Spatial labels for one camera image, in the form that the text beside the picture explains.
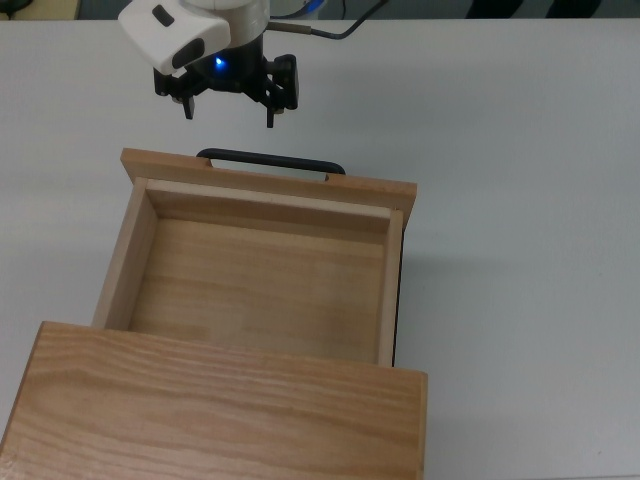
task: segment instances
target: light wood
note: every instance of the light wood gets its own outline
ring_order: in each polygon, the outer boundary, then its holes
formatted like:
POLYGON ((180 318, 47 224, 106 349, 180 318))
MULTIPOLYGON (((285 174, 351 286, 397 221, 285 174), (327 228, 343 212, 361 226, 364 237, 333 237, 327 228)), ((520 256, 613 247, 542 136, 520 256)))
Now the light wood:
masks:
POLYGON ((391 216, 384 207, 165 180, 149 180, 147 195, 162 218, 364 241, 371 234, 374 243, 391 216))
POLYGON ((375 363, 383 254, 381 244, 160 219, 129 328, 375 363))
POLYGON ((137 177, 195 183, 238 190, 333 200, 402 210, 404 225, 415 202, 414 183, 328 174, 326 181, 301 180, 224 170, 208 159, 124 149, 122 163, 132 181, 137 177))
POLYGON ((146 186, 145 178, 134 183, 93 316, 94 327, 126 330, 129 326, 158 222, 146 186))
POLYGON ((398 287, 400 265, 402 262, 402 211, 391 213, 391 221, 384 245, 384 270, 378 298, 380 306, 378 363, 392 365, 396 337, 396 309, 398 305, 398 287))
POLYGON ((75 20, 80 0, 33 0, 28 7, 18 10, 14 20, 75 20))
POLYGON ((426 376, 44 324, 3 480, 422 479, 426 376))

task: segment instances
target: blue led light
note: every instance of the blue led light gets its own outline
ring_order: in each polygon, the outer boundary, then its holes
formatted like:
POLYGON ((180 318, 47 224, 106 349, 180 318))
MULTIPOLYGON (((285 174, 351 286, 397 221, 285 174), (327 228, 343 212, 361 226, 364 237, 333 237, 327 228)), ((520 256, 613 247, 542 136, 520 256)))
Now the blue led light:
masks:
POLYGON ((319 7, 320 5, 322 5, 323 3, 324 3, 324 0, 314 0, 314 1, 312 1, 312 2, 309 2, 309 3, 307 4, 307 14, 309 14, 309 13, 311 13, 311 12, 313 12, 313 11, 317 10, 317 9, 318 9, 318 7, 319 7))
POLYGON ((215 57, 213 60, 213 67, 218 71, 222 72, 227 68, 227 62, 222 60, 220 57, 215 57))

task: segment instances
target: black handle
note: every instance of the black handle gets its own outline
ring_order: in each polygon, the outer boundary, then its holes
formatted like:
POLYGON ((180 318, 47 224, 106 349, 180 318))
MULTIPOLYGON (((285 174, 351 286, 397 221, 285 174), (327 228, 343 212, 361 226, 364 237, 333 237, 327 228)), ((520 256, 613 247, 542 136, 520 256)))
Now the black handle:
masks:
POLYGON ((271 167, 295 168, 311 172, 335 173, 345 175, 344 168, 337 163, 309 160, 307 158, 281 157, 265 153, 238 152, 221 148, 205 148, 198 157, 209 160, 227 160, 229 162, 251 163, 253 165, 267 165, 271 167))

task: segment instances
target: white table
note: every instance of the white table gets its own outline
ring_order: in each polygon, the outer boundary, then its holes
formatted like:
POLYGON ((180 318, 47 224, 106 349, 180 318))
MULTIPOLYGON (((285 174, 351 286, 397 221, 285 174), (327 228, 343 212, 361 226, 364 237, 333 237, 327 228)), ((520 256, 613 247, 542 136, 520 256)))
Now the white table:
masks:
POLYGON ((216 146, 419 183, 397 364, 430 374, 429 479, 640 473, 637 20, 269 33, 301 82, 274 130, 233 94, 185 120, 115 23, 9 23, 0 46, 0 429, 40 322, 92 317, 122 147, 216 146))

